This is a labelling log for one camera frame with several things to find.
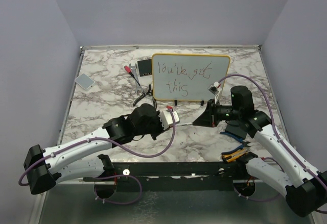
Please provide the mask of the white marker pen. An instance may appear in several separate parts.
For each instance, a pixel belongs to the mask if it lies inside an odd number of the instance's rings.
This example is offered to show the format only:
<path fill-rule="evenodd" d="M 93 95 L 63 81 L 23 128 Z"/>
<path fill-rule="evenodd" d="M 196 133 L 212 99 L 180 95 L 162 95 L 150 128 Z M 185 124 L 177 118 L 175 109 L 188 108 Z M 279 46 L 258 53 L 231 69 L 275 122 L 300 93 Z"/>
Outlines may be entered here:
<path fill-rule="evenodd" d="M 190 126 L 192 124 L 193 124 L 192 122 L 186 122 L 186 123 L 180 123 L 178 124 L 178 126 Z"/>

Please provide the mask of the yellow framed whiteboard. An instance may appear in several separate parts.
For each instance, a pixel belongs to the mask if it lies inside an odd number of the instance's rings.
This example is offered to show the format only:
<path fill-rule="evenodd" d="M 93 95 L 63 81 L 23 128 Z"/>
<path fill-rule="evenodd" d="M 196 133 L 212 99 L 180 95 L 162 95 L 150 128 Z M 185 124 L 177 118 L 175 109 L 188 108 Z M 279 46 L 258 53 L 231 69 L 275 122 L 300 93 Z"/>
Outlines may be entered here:
<path fill-rule="evenodd" d="M 155 53 L 152 56 L 153 95 L 158 101 L 207 102 L 210 85 L 225 77 L 227 55 Z"/>

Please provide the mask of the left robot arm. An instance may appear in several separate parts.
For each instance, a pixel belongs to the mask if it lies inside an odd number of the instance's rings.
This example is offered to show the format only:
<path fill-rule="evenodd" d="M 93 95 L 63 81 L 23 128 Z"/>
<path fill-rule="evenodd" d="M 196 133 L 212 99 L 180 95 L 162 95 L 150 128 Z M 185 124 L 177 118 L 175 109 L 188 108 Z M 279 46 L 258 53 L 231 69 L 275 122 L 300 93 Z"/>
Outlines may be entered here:
<path fill-rule="evenodd" d="M 85 160 L 85 157 L 113 147 L 143 157 L 124 145 L 136 136 L 150 135 L 155 140 L 163 132 L 176 129 L 179 122 L 178 114 L 172 108 L 157 111 L 149 104 L 142 104 L 130 114 L 113 118 L 95 131 L 66 144 L 30 147 L 24 161 L 25 172 L 18 183 L 28 186 L 30 193 L 37 195 L 67 180 L 83 177 L 108 180 L 113 174 L 110 158 L 97 155 L 94 160 Z"/>

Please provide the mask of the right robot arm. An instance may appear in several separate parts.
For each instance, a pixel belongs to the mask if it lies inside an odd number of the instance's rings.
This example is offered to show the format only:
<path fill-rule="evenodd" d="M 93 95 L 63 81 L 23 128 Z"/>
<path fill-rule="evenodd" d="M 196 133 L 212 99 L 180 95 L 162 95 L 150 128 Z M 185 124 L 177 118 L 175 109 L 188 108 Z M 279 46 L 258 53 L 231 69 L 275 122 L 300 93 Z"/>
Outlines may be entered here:
<path fill-rule="evenodd" d="M 210 99 L 193 125 L 213 128 L 221 121 L 236 121 L 241 130 L 260 143 L 282 168 L 277 170 L 259 157 L 248 154 L 235 165 L 239 178 L 251 175 L 262 180 L 280 193 L 290 209 L 300 217 L 325 205 L 326 172 L 319 171 L 302 157 L 282 137 L 272 119 L 265 112 L 255 109 L 252 93 L 247 87 L 234 86 L 230 92 L 230 106 Z"/>

